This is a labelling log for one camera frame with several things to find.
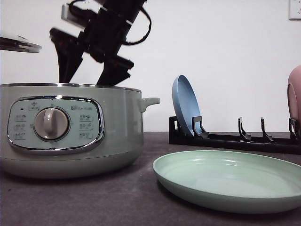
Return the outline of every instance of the table surface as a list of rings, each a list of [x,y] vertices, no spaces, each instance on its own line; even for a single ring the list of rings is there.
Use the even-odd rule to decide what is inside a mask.
[[[141,156],[130,166],[87,178],[37,180],[0,172],[2,226],[301,226],[301,208],[268,215],[203,208],[167,191],[152,169],[167,153],[221,150],[168,144],[167,132],[146,132]],[[301,155],[259,154],[301,165]]]

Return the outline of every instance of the chrome trim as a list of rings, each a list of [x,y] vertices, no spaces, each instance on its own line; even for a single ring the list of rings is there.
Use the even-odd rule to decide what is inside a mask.
[[[9,83],[1,84],[0,87],[16,87],[16,86],[71,86],[71,87],[88,87],[88,88],[104,88],[104,89],[122,89],[129,90],[141,93],[141,90],[134,88],[127,88],[121,86],[101,86],[101,85],[92,85],[92,84],[77,84],[77,83]]]
[[[34,100],[34,99],[54,99],[58,96],[34,96],[34,97],[21,97],[17,99],[12,106],[22,100]],[[100,145],[101,141],[104,139],[105,136],[105,125],[104,125],[104,118],[103,118],[103,110],[100,104],[92,99],[92,98],[85,98],[85,97],[69,97],[69,96],[61,96],[59,99],[67,99],[67,100],[77,100],[77,101],[88,101],[92,104],[95,105],[98,113],[98,124],[99,124],[99,133],[97,137],[91,141],[90,143],[78,147],[67,147],[67,148],[49,148],[49,149],[44,149],[44,148],[28,148],[28,147],[23,147],[16,145],[9,137],[8,134],[8,125],[7,125],[7,137],[10,142],[10,144],[14,147],[16,147],[19,151],[26,153],[26,154],[37,154],[37,155],[58,155],[58,154],[71,154],[71,153],[80,153],[84,151],[89,151],[93,149],[94,146]],[[8,118],[10,119],[10,114],[11,114],[11,108],[9,111]]]

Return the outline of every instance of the rice cooker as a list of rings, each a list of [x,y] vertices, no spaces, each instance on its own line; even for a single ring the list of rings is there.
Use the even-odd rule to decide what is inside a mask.
[[[137,89],[64,83],[1,85],[1,167],[28,178],[75,178],[132,163],[143,115],[159,98]]]

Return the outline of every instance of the dish rack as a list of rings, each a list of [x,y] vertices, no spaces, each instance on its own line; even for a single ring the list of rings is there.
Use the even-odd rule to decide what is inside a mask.
[[[299,122],[291,118],[288,122],[290,131],[289,138],[277,138],[268,135],[265,131],[263,118],[261,118],[262,136],[251,136],[243,129],[242,117],[238,119],[239,135],[223,135],[207,132],[202,125],[202,116],[198,116],[192,118],[194,136],[188,136],[182,131],[177,117],[172,116],[169,117],[169,143],[173,145],[192,145],[259,152],[301,154]],[[196,123],[199,123],[202,133],[197,133],[197,130],[195,129]]]

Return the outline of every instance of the rotary knob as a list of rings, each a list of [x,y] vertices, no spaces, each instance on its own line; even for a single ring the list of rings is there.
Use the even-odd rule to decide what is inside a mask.
[[[66,134],[69,127],[67,115],[57,108],[40,111],[34,120],[34,129],[43,139],[55,140]]]

